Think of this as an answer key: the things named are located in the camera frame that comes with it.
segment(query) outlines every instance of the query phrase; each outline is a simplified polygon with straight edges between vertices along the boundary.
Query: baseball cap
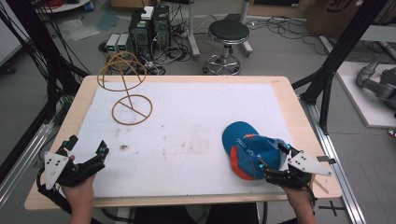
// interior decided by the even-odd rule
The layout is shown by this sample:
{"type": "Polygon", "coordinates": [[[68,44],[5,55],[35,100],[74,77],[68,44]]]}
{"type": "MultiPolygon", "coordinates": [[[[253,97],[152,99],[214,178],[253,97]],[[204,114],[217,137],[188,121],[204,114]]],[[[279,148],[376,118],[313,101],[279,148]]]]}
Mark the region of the baseball cap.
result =
{"type": "Polygon", "coordinates": [[[259,167],[259,158],[269,169],[282,167],[287,155],[278,148],[279,143],[286,144],[281,139],[259,135],[244,121],[230,124],[222,134],[222,144],[230,156],[233,171],[246,180],[265,178],[259,167]]]}

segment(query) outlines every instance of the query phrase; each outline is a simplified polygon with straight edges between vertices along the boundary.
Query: gray floor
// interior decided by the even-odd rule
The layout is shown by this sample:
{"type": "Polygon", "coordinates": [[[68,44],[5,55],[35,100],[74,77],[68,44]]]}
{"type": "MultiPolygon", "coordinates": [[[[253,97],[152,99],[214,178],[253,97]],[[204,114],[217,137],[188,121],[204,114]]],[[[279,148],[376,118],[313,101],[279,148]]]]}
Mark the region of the gray floor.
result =
{"type": "MultiPolygon", "coordinates": [[[[106,7],[97,8],[88,13],[80,9],[68,13],[59,13],[59,21],[84,17],[84,24],[95,25],[105,14],[106,7]]],[[[212,20],[211,17],[197,17],[195,26],[203,21],[212,20]]],[[[117,26],[108,30],[101,30],[94,35],[79,41],[68,40],[70,48],[77,54],[84,65],[93,73],[97,73],[104,65],[103,54],[98,51],[98,45],[108,39],[112,33],[127,31],[128,20],[121,19],[117,26]]],[[[293,29],[304,30],[304,27],[293,29]]],[[[207,35],[196,36],[201,57],[184,63],[172,63],[165,67],[166,75],[203,75],[204,61],[212,54],[220,53],[222,45],[210,40],[207,35]]],[[[319,52],[324,52],[320,43],[313,38],[305,41],[315,43],[319,52]]],[[[249,58],[244,52],[235,48],[234,56],[243,65],[240,76],[285,76],[290,82],[306,77],[319,69],[326,56],[315,52],[313,46],[307,45],[302,39],[287,39],[279,34],[271,33],[267,28],[250,31],[249,43],[254,52],[249,58]]],[[[351,57],[364,60],[372,59],[377,53],[372,52],[360,43],[351,57]]],[[[46,83],[39,75],[28,55],[21,50],[12,59],[17,68],[15,74],[1,74],[0,76],[0,162],[3,162],[9,151],[20,140],[24,131],[33,121],[40,109],[46,103],[46,83]]],[[[304,92],[305,87],[296,90],[304,92]]],[[[366,128],[356,109],[347,97],[339,80],[334,79],[332,99],[329,112],[329,133],[336,148],[339,159],[344,167],[348,181],[353,188],[361,211],[367,223],[394,223],[396,218],[396,183],[393,171],[396,170],[396,139],[390,138],[385,129],[366,128]]],[[[2,223],[67,223],[68,215],[62,211],[27,211],[23,204],[34,184],[37,169],[31,168],[24,174],[21,182],[7,199],[0,210],[2,223]]],[[[319,200],[316,207],[318,223],[350,223],[344,210],[319,209],[321,206],[344,207],[341,199],[319,200]]],[[[203,213],[200,206],[189,207],[191,215],[198,220],[203,213]]],[[[269,203],[267,223],[279,223],[294,216],[288,202],[269,203]]],[[[95,217],[103,223],[114,223],[105,217],[99,209],[95,210],[95,217]]]]}

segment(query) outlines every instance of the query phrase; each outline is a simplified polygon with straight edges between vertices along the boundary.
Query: wire ring structure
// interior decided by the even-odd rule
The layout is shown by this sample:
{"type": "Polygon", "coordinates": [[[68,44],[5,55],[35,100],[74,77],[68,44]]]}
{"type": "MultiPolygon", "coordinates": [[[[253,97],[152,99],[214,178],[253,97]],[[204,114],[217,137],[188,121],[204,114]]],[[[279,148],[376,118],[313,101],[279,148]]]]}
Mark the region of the wire ring structure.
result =
{"type": "Polygon", "coordinates": [[[136,124],[139,124],[139,123],[145,121],[151,115],[153,106],[152,106],[152,102],[150,101],[150,99],[148,97],[140,95],[140,94],[130,94],[129,93],[129,90],[131,90],[131,89],[133,89],[133,88],[135,88],[135,87],[137,87],[137,86],[139,86],[140,84],[143,83],[143,81],[146,79],[147,73],[148,72],[147,72],[146,67],[143,64],[141,64],[140,62],[138,62],[136,57],[130,52],[116,54],[110,61],[108,61],[108,63],[105,65],[105,67],[103,67],[99,71],[100,75],[97,76],[97,82],[98,82],[100,87],[102,87],[103,89],[105,89],[107,91],[125,91],[126,94],[127,94],[126,96],[124,96],[121,99],[119,99],[113,105],[113,108],[111,109],[111,115],[112,115],[113,119],[117,123],[122,124],[122,125],[136,125],[136,124]],[[133,65],[136,65],[136,67],[140,66],[141,68],[144,68],[144,77],[143,78],[141,78],[139,76],[139,74],[137,73],[137,71],[133,67],[133,65]],[[108,75],[107,72],[109,71],[109,68],[111,68],[113,66],[116,66],[116,68],[120,72],[120,75],[121,75],[121,78],[122,78],[122,83],[123,83],[123,86],[124,86],[123,90],[112,90],[112,89],[107,88],[106,85],[105,85],[105,83],[106,83],[105,76],[108,75]],[[133,71],[134,74],[137,76],[137,79],[139,80],[136,85],[134,85],[134,86],[132,86],[130,88],[128,88],[127,83],[125,82],[125,77],[124,77],[124,71],[129,71],[129,70],[133,71]],[[143,99],[142,102],[148,102],[149,112],[147,112],[145,114],[145,113],[142,113],[139,110],[135,109],[134,105],[132,103],[132,98],[135,98],[135,99],[139,98],[139,99],[143,99]],[[128,99],[127,104],[125,104],[123,102],[123,100],[125,100],[125,99],[128,99]],[[134,120],[134,121],[131,121],[131,122],[122,121],[116,115],[116,107],[117,107],[117,105],[123,105],[124,107],[128,108],[133,113],[135,113],[137,116],[140,116],[141,119],[137,119],[137,121],[134,120]]]}
{"type": "Polygon", "coordinates": [[[130,52],[123,52],[123,53],[118,53],[116,55],[114,55],[113,58],[111,58],[108,63],[99,71],[100,76],[97,76],[97,82],[99,84],[100,87],[102,87],[103,89],[107,90],[107,91],[129,91],[137,86],[139,86],[140,84],[142,84],[144,82],[144,80],[146,79],[146,76],[148,74],[148,71],[146,69],[146,66],[143,65],[142,63],[140,63],[137,58],[130,52]],[[128,58],[132,57],[131,59],[124,59],[122,57],[125,57],[123,55],[127,54],[128,58]],[[126,69],[126,71],[128,71],[129,69],[132,69],[132,71],[134,72],[134,74],[136,75],[137,79],[139,80],[138,83],[130,88],[128,88],[126,86],[125,83],[125,79],[123,77],[124,73],[123,73],[123,69],[121,67],[121,65],[124,65],[124,67],[127,67],[128,69],[126,69]],[[136,69],[134,69],[133,65],[138,65],[141,68],[144,69],[144,76],[143,78],[141,78],[138,74],[138,72],[136,71],[136,69]],[[124,83],[124,87],[125,89],[123,90],[111,90],[109,88],[106,87],[105,83],[106,83],[106,79],[105,76],[108,76],[109,73],[108,71],[111,71],[112,69],[114,69],[113,66],[116,66],[116,69],[118,69],[120,75],[122,76],[122,81],[124,83]]]}

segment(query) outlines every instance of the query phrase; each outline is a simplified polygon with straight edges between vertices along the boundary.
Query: stool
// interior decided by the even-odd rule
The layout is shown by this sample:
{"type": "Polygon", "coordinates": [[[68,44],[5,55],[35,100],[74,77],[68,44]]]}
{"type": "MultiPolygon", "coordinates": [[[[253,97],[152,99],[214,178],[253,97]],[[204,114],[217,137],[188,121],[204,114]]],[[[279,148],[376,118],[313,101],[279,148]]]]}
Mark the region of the stool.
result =
{"type": "Polygon", "coordinates": [[[239,21],[223,20],[215,21],[209,26],[209,36],[224,44],[221,55],[210,57],[203,71],[214,75],[237,75],[241,72],[241,63],[233,55],[232,45],[242,44],[248,40],[249,30],[239,21]]]}

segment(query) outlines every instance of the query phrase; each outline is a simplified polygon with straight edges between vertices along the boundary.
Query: white board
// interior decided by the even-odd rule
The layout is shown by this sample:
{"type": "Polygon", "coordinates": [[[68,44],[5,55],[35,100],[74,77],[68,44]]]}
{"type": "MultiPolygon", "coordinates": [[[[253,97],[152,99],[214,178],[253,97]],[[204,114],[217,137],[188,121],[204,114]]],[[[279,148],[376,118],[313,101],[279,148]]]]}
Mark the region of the white board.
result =
{"type": "MultiPolygon", "coordinates": [[[[112,89],[122,85],[106,84],[112,89]]],[[[223,130],[242,120],[261,135],[292,144],[271,85],[143,83],[130,94],[145,95],[153,103],[146,121],[118,124],[110,111],[125,92],[99,87],[72,151],[76,162],[84,162],[100,141],[107,143],[110,152],[106,168],[95,178],[95,197],[282,192],[264,180],[235,175],[221,143],[223,130]]],[[[125,108],[117,113],[123,119],[132,116],[125,108]]]]}
{"type": "MultiPolygon", "coordinates": [[[[387,107],[372,91],[356,85],[358,73],[366,65],[367,63],[343,63],[338,69],[341,83],[367,127],[396,127],[396,118],[394,118],[396,111],[387,107]]],[[[394,65],[379,64],[371,80],[379,82],[382,72],[393,67],[394,65]]]]}

